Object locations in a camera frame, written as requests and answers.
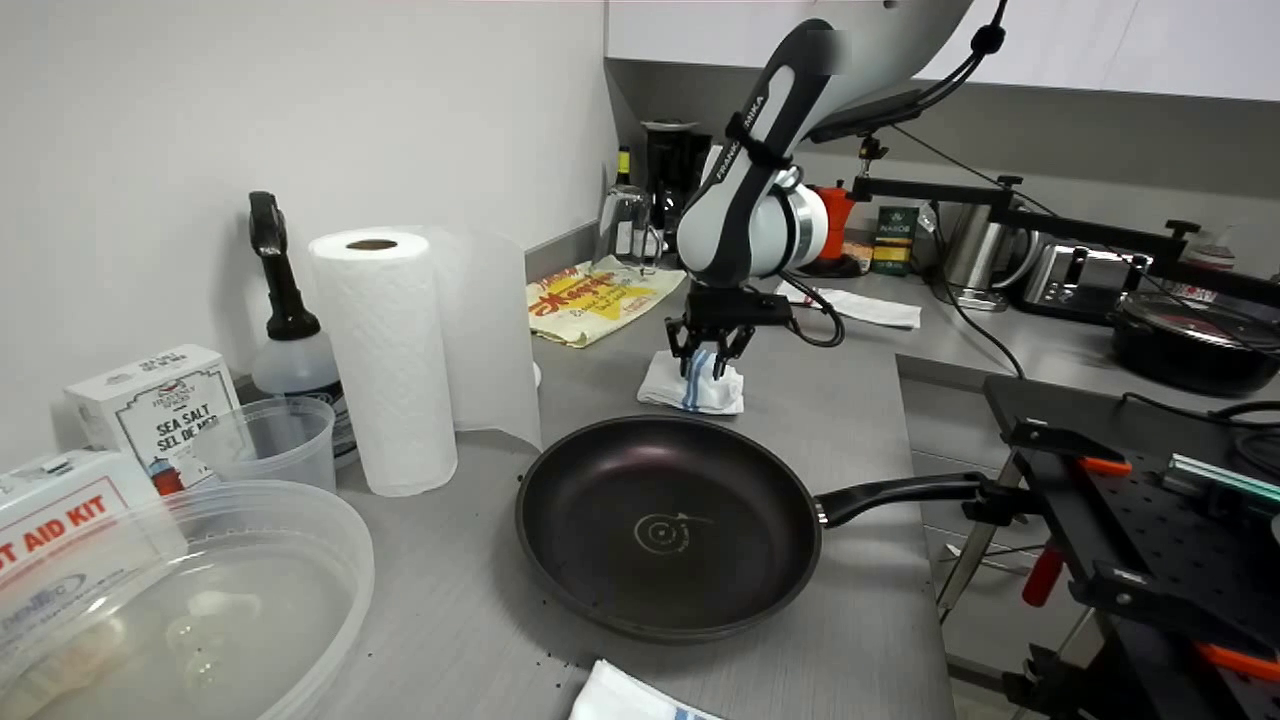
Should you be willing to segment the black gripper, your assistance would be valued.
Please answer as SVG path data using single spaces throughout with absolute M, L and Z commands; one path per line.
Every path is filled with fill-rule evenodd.
M 701 343 L 717 343 L 712 376 L 723 376 L 728 363 L 742 357 L 747 340 L 765 323 L 788 323 L 788 321 L 791 321 L 791 308 L 780 297 L 757 291 L 747 284 L 736 284 L 736 288 L 695 284 L 689 291 L 683 315 L 662 321 L 662 332 L 681 372 L 690 370 L 690 357 Z

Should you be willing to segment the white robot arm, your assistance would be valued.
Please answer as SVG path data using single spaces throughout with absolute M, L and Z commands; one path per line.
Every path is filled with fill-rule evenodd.
M 912 76 L 949 45 L 972 0 L 813 0 L 777 41 L 747 102 L 728 116 L 712 170 L 677 222 L 677 260 L 690 278 L 669 321 L 677 372 L 719 376 L 761 323 L 788 323 L 785 300 L 757 291 L 820 257 L 828 210 L 804 186 L 796 148 L 916 120 L 951 95 L 979 52 L 923 87 Z

